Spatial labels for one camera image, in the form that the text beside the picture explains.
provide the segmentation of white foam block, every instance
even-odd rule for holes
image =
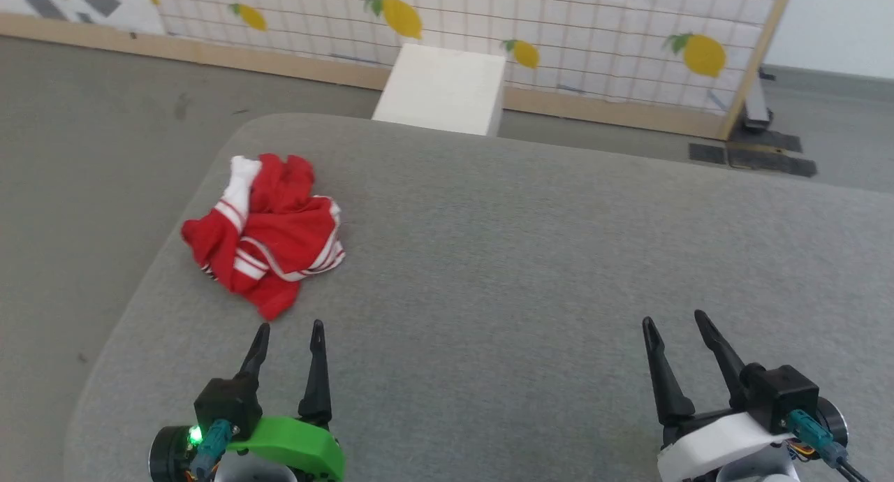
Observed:
[[[506,58],[407,43],[373,120],[496,136]]]

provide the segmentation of white wall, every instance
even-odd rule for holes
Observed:
[[[789,0],[764,62],[894,78],[894,0]]]

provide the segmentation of cable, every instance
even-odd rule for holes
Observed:
[[[850,472],[848,472],[844,468],[844,465],[837,466],[837,470],[839,470],[839,473],[841,474],[841,476],[843,476],[844,478],[847,479],[847,482],[860,482],[858,479],[856,479],[855,476],[851,475]]]
[[[839,468],[846,469],[848,472],[850,472],[851,475],[853,475],[854,479],[858,479],[859,482],[869,482],[869,479],[865,478],[865,476],[863,476],[862,473],[858,472],[856,468],[853,468],[853,465],[847,462],[847,460],[839,459],[839,464]]]
[[[789,445],[791,445],[793,449],[801,453],[803,456],[812,456],[816,451],[813,447],[807,447],[807,449],[805,449],[798,444],[791,443],[791,441],[789,442]]]

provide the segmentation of gray carpet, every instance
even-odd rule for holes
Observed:
[[[655,317],[697,408],[721,408],[695,308],[744,359],[813,378],[867,475],[894,470],[892,196],[279,115],[240,129],[184,216],[214,204],[230,155],[265,151],[315,164],[348,257],[274,323],[260,400],[294,414],[323,319],[348,480],[655,480],[639,321]],[[236,370],[258,322],[170,235],[81,397],[66,480],[145,480],[154,433],[191,422],[192,399]],[[805,478],[839,476],[813,463]]]

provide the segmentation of grid pattern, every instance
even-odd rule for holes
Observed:
[[[368,66],[392,66],[402,43],[505,54],[502,41],[524,40],[539,65],[510,55],[512,87],[724,114],[774,0],[400,0],[420,17],[421,40],[399,36],[364,0],[160,1],[178,36]],[[234,3],[255,8],[268,29],[248,27]],[[690,32],[724,46],[717,78],[664,46]]]

